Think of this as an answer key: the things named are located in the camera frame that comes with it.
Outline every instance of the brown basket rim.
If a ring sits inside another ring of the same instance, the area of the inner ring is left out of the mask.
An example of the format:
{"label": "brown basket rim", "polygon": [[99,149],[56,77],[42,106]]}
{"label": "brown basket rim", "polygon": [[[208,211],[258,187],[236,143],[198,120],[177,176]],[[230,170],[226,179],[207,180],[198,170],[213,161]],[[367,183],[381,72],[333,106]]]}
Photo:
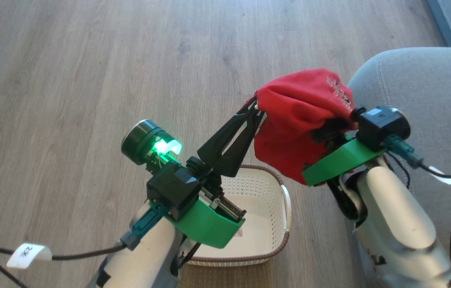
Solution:
{"label": "brown basket rim", "polygon": [[[284,185],[282,178],[277,173],[275,173],[272,169],[270,169],[268,167],[257,165],[257,164],[243,164],[241,166],[241,168],[250,168],[250,169],[258,169],[258,170],[266,171],[266,172],[270,173],[277,180],[279,185],[281,185],[281,186]],[[246,262],[246,261],[256,261],[256,260],[268,259],[268,258],[274,257],[275,255],[280,253],[282,251],[282,249],[284,249],[284,247],[286,247],[288,240],[289,240],[289,231],[286,231],[286,232],[284,232],[284,238],[282,239],[282,242],[279,245],[279,247],[277,247],[275,250],[271,251],[270,253],[265,253],[262,255],[255,255],[255,256],[228,257],[228,258],[192,257],[192,259],[190,261],[224,263],[224,262]]]}

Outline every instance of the green plastic mount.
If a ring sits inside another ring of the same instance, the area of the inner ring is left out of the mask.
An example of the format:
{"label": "green plastic mount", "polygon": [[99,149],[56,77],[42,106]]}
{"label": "green plastic mount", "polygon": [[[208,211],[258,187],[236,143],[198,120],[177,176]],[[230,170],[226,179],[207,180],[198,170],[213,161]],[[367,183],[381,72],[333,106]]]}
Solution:
{"label": "green plastic mount", "polygon": [[357,168],[385,151],[371,151],[357,139],[353,139],[304,170],[302,176],[307,186],[315,186]]}
{"label": "green plastic mount", "polygon": [[165,215],[165,218],[188,238],[215,248],[224,248],[245,222],[242,219],[235,223],[218,215],[200,199],[179,222],[169,215]]}

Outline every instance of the red cloth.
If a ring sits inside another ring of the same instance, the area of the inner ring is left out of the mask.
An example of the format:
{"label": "red cloth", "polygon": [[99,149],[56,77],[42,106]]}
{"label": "red cloth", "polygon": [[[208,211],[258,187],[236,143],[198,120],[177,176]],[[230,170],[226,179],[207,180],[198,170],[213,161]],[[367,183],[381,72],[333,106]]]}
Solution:
{"label": "red cloth", "polygon": [[267,114],[254,138],[256,157],[283,175],[305,184],[305,164],[320,160],[324,144],[311,140],[310,131],[330,118],[350,121],[355,108],[350,89],[324,68],[277,78],[257,91],[258,108]]}

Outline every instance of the laundry basket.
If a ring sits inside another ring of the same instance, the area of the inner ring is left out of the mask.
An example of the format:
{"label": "laundry basket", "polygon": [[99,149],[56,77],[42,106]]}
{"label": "laundry basket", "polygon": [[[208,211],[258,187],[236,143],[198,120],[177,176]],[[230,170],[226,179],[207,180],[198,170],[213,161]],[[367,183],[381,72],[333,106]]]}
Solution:
{"label": "laundry basket", "polygon": [[222,178],[225,197],[247,211],[245,223],[223,249],[201,245],[189,264],[246,266],[266,262],[287,244],[291,201],[282,179],[263,166],[243,165]]}

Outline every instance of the cable connector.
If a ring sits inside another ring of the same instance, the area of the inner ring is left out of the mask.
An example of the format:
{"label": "cable connector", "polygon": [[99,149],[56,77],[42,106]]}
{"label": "cable connector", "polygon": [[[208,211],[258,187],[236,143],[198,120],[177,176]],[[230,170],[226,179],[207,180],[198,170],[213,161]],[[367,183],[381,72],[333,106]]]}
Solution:
{"label": "cable connector", "polygon": [[414,148],[407,144],[403,139],[395,134],[387,136],[382,142],[387,150],[400,155],[413,169],[419,168],[424,161],[424,158],[414,153]]}
{"label": "cable connector", "polygon": [[149,210],[133,224],[130,231],[127,231],[123,237],[120,238],[122,242],[129,250],[134,250],[140,240],[158,224],[159,220],[163,218],[168,212],[168,207],[161,202],[151,204]]}

